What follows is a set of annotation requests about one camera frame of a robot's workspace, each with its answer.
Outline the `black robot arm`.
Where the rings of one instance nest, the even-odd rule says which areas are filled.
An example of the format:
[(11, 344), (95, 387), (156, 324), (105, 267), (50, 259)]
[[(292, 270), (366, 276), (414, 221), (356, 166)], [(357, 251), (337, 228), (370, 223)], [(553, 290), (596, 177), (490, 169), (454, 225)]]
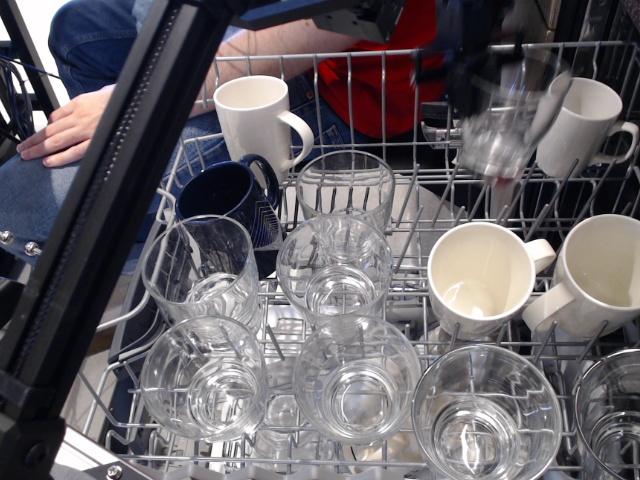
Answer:
[(319, 17), (349, 1), (158, 1), (125, 63), (41, 259), (1, 340), (1, 475), (45, 479), (61, 409), (229, 25)]

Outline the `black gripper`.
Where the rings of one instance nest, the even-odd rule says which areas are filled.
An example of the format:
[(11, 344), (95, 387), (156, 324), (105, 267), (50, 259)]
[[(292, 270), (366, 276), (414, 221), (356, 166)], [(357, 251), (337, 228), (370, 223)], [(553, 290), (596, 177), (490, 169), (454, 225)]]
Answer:
[(514, 7), (513, 1), (439, 1), (436, 39), (414, 53), (412, 83), (445, 80), (448, 102), (462, 118), (476, 114), (475, 99), (509, 99), (514, 68), (524, 60), (521, 29), (504, 25)]

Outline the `person's bare hand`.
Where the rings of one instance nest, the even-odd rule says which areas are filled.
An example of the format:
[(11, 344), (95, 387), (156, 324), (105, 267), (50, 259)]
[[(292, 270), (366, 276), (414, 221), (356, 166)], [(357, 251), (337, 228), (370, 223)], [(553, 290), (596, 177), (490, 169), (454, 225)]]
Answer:
[(115, 85), (80, 94), (49, 116), (47, 125), (17, 146), (24, 161), (40, 159), (54, 168), (80, 161), (111, 98)]

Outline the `person's bare forearm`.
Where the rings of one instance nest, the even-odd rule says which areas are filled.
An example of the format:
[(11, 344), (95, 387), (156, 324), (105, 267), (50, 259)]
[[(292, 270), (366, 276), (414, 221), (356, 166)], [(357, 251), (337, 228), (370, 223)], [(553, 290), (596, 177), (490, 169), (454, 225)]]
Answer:
[(342, 52), (357, 42), (353, 36), (322, 30), (310, 19), (242, 30), (219, 46), (190, 116), (213, 111), (209, 100), (226, 82), (247, 75), (292, 79), (311, 68), (314, 54)]

